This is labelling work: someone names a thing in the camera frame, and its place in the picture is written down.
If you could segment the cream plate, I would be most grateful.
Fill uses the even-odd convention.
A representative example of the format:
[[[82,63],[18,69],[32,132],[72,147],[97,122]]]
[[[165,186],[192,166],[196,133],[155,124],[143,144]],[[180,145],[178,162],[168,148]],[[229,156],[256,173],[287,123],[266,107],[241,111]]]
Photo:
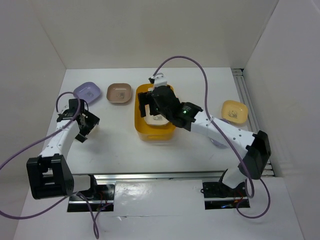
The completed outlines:
[[[150,107],[149,105],[145,106],[146,116],[144,117],[144,121],[149,126],[165,126],[169,123],[169,121],[164,118],[161,114],[158,115],[150,115]]]
[[[97,130],[99,127],[98,124],[96,124],[95,126],[92,127],[92,129],[88,132],[88,135],[93,134],[95,132],[95,130]]]

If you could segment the lavender plate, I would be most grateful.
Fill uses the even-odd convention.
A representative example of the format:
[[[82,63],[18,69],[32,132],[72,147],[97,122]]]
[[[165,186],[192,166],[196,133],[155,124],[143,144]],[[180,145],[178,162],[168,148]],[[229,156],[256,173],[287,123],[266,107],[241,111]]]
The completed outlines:
[[[225,122],[225,123],[227,123],[227,124],[229,124],[229,125],[231,124],[228,120],[226,120],[226,119],[224,119],[224,118],[221,118],[220,120],[223,121],[223,122]],[[221,142],[219,142],[219,141],[217,141],[217,140],[214,140],[214,139],[212,139],[212,138],[210,138],[210,140],[211,140],[211,142],[212,142],[216,147],[218,147],[218,148],[221,148],[221,149],[227,148],[226,145],[222,144]]]
[[[101,89],[94,82],[85,82],[76,87],[73,92],[89,105],[93,104],[101,95]]]

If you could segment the brown plate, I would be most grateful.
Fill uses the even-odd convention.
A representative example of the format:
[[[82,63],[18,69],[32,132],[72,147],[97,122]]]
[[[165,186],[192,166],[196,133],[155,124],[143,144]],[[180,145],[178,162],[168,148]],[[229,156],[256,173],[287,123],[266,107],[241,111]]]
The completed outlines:
[[[128,83],[112,83],[106,92],[106,99],[112,104],[126,104],[132,97],[132,87]]]

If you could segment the yellow plate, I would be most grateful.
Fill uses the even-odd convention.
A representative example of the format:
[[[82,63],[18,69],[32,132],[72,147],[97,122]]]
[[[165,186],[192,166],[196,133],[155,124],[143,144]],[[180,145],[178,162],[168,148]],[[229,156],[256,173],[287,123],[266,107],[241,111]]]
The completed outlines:
[[[238,125],[245,124],[248,119],[249,110],[241,102],[226,100],[222,104],[221,116],[223,119]]]

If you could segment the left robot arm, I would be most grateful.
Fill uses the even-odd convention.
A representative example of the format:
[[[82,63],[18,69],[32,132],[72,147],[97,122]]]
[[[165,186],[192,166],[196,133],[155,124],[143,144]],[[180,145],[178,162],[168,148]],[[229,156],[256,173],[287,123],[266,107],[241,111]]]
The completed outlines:
[[[68,109],[58,115],[57,134],[37,157],[26,163],[31,194],[34,199],[72,196],[74,176],[67,164],[67,156],[74,140],[84,143],[100,118],[86,109],[83,99],[70,99]]]

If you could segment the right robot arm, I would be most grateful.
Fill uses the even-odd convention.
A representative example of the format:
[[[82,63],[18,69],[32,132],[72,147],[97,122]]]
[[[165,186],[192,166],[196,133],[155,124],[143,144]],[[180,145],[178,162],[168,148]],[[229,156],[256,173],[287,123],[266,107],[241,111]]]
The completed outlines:
[[[218,190],[230,196],[245,180],[259,180],[271,156],[269,137],[264,131],[242,130],[213,116],[191,102],[181,102],[169,86],[159,86],[137,95],[141,117],[146,106],[150,115],[161,115],[175,127],[185,129],[230,147],[239,165],[227,169],[220,179]]]

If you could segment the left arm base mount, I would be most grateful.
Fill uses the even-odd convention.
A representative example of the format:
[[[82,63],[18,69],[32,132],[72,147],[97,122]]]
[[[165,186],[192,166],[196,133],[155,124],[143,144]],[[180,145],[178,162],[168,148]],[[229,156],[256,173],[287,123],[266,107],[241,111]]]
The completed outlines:
[[[93,213],[98,211],[113,212],[116,184],[107,182],[105,184],[96,184],[88,190],[80,191],[80,193],[88,200]],[[68,200],[68,213],[84,213],[89,212],[87,202],[82,196],[73,195]]]

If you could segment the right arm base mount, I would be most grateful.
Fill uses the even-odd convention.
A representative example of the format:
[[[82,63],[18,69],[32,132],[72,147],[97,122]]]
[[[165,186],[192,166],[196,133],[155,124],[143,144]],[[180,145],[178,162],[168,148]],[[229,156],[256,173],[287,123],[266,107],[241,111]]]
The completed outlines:
[[[227,187],[220,182],[203,182],[200,192],[204,197],[205,210],[224,210],[250,208],[245,183],[240,183],[235,189]]]

